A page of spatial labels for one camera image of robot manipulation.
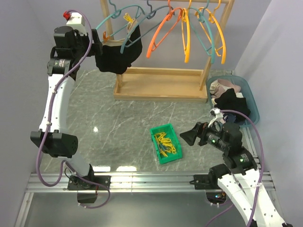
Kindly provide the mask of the black underwear back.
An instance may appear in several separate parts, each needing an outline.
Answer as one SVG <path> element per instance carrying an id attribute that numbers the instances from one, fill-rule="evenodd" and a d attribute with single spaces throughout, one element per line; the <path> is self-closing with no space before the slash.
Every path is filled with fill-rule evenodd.
<path id="1" fill-rule="evenodd" d="M 103 44 L 102 56 L 95 57 L 96 67 L 101 72 L 124 74 L 141 55 L 143 49 L 141 40 L 138 40 L 130 47 L 125 47 L 124 52 L 121 53 L 123 42 L 124 39 L 109 40 Z"/>

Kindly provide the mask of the black underwear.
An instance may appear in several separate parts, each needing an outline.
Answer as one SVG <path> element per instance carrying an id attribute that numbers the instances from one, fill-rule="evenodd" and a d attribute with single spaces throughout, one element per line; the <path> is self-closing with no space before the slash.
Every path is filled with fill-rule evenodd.
<path id="1" fill-rule="evenodd" d="M 227 89 L 221 94 L 219 98 L 216 98 L 214 107 L 221 110 L 234 110 L 238 111 L 246 116 L 249 116 L 251 111 L 248 108 L 246 98 L 237 97 L 233 88 Z"/>
<path id="2" fill-rule="evenodd" d="M 124 74 L 141 55 L 143 49 L 141 40 L 138 40 L 130 47 L 125 47 L 124 52 L 121 53 L 123 42 L 124 39 L 109 40 L 103 44 L 102 56 L 95 57 L 96 67 L 101 72 Z"/>

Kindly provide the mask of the yellow clothespin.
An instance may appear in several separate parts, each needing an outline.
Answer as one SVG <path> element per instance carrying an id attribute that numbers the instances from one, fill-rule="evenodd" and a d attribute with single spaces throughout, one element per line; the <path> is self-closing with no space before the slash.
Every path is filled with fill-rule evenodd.
<path id="1" fill-rule="evenodd" d="M 123 16 L 124 20 L 129 22 L 129 23 L 133 23 L 134 19 L 129 15 L 129 13 L 125 13 Z"/>

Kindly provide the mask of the black underwear front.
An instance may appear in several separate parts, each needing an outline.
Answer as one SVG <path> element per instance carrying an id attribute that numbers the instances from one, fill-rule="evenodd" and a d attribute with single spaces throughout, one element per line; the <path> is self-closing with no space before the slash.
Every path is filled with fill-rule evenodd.
<path id="1" fill-rule="evenodd" d="M 251 111 L 248 108 L 246 98 L 237 97 L 233 88 L 227 89 L 221 94 L 219 98 L 216 98 L 214 107 L 221 110 L 234 110 L 238 111 L 246 116 L 249 116 Z"/>

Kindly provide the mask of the white underwear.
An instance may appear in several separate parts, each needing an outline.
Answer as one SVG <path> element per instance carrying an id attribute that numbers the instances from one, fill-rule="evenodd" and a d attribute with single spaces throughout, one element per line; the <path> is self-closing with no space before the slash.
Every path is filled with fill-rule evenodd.
<path id="1" fill-rule="evenodd" d="M 241 92 L 236 93 L 236 97 L 237 97 L 237 98 L 244 98 L 244 96 L 243 96 L 243 94 L 242 94 Z"/>

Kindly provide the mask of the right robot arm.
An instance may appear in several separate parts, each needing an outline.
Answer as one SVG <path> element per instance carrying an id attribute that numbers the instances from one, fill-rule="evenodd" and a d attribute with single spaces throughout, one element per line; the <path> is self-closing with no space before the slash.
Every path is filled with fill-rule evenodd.
<path id="1" fill-rule="evenodd" d="M 192 184 L 223 190 L 248 227 L 289 226 L 270 199 L 254 157 L 242 145 L 239 125 L 227 122 L 217 130 L 198 122 L 180 137 L 190 146 L 199 138 L 199 146 L 209 144 L 223 152 L 224 163 L 211 167 L 206 179 L 195 179 Z"/>

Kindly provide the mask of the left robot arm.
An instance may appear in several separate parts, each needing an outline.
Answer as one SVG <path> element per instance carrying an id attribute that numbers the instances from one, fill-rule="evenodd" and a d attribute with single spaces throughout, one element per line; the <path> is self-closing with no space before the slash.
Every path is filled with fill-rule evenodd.
<path id="1" fill-rule="evenodd" d="M 40 172 L 42 154 L 61 160 L 71 172 L 69 181 L 80 190 L 98 189 L 93 167 L 78 155 L 78 138 L 67 129 L 69 99 L 75 84 L 80 64 L 86 57 L 102 55 L 102 43 L 96 29 L 81 33 L 71 26 L 61 26 L 54 30 L 55 46 L 47 64 L 48 96 L 43 119 L 37 131 L 30 134 L 31 141 L 38 147 L 36 173 L 42 184 L 54 187 L 59 183 L 47 183 Z"/>

